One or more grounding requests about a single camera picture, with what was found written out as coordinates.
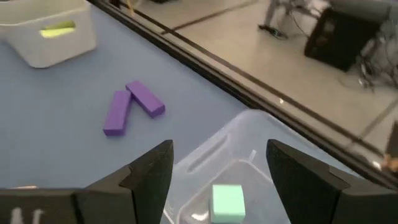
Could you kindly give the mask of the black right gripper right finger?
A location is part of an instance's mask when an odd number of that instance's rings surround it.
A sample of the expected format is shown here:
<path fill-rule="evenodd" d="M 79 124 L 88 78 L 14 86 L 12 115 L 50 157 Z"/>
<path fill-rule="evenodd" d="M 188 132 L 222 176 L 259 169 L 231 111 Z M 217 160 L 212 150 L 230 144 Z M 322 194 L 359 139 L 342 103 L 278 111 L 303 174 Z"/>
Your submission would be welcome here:
<path fill-rule="evenodd" d="M 291 223 L 397 224 L 397 191 L 276 139 L 268 140 L 266 158 Z"/>

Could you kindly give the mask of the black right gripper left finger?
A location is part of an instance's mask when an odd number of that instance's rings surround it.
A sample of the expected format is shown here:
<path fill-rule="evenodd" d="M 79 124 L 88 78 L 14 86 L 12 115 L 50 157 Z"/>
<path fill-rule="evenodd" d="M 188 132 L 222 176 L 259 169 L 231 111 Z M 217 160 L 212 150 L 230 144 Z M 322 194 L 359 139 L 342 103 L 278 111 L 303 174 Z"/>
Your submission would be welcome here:
<path fill-rule="evenodd" d="M 79 223 L 158 224 L 172 178 L 174 142 L 141 157 L 75 194 Z"/>

